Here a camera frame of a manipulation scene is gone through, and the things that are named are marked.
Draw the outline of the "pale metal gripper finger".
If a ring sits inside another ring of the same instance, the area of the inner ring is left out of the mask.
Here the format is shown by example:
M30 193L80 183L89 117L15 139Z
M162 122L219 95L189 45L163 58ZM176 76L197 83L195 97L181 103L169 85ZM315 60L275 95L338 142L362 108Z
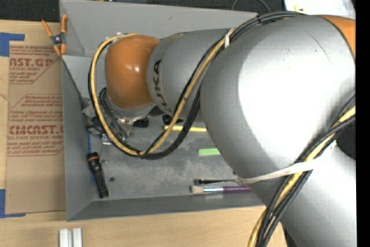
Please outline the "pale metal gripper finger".
M108 137L101 137L101 150L100 159L102 164L107 164L110 160L110 149L112 148L112 143Z

